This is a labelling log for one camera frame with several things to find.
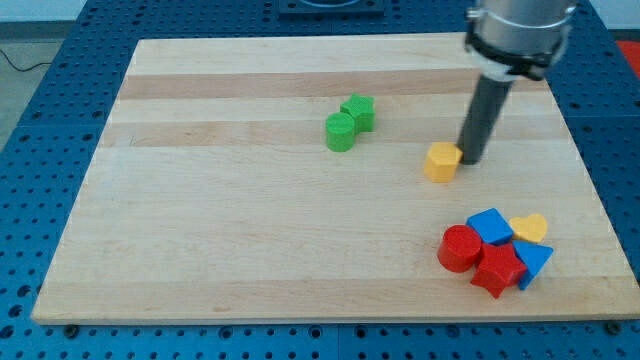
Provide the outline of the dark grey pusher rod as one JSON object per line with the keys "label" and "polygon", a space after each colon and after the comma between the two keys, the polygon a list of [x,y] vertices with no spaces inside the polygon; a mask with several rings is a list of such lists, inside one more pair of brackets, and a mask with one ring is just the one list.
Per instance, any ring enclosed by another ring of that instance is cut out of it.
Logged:
{"label": "dark grey pusher rod", "polygon": [[481,160],[512,84],[479,77],[457,139],[462,164],[474,165]]}

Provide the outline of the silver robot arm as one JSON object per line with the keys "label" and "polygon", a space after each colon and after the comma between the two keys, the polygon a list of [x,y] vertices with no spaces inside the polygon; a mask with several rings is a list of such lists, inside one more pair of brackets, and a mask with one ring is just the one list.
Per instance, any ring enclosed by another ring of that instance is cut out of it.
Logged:
{"label": "silver robot arm", "polygon": [[564,55],[576,0],[478,0],[466,10],[465,51],[481,69],[457,146],[478,163],[512,84],[541,81]]}

